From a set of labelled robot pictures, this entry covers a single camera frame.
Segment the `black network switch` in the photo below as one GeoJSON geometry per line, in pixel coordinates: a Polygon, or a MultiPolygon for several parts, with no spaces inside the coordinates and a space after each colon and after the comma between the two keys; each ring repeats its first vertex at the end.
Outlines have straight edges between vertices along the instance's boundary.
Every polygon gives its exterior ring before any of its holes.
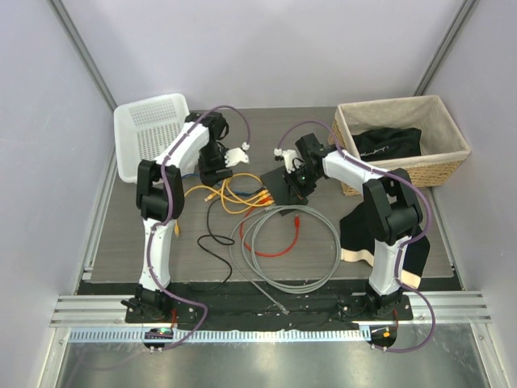
{"type": "Polygon", "coordinates": [[[307,205],[308,199],[301,200],[284,178],[285,167],[278,167],[259,176],[263,186],[269,191],[277,206],[307,205]]]}

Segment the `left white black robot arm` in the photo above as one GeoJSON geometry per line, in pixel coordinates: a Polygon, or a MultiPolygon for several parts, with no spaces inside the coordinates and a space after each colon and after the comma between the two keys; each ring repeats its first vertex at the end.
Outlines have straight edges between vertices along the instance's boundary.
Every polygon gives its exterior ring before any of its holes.
{"type": "Polygon", "coordinates": [[[173,298],[166,292],[173,223],[185,205],[182,176],[196,162],[202,184],[210,188],[231,177],[228,149],[221,144],[228,132],[229,124],[221,113],[191,113],[160,156],[139,163],[136,204],[145,228],[145,253],[135,295],[122,301],[126,322],[161,323],[170,317],[173,298]]]}

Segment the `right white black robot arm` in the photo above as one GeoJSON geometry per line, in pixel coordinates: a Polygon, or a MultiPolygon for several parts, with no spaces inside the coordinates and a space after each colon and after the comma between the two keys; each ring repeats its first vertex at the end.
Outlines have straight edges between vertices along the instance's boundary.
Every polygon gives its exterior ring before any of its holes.
{"type": "Polygon", "coordinates": [[[363,197],[365,223],[374,239],[374,264],[365,287],[362,316],[391,315],[401,302],[401,266],[406,247],[423,220],[418,198],[422,193],[403,169],[387,171],[345,150],[319,142],[312,133],[296,142],[295,150],[274,150],[284,162],[284,180],[290,195],[305,200],[320,178],[336,179],[363,197]]]}

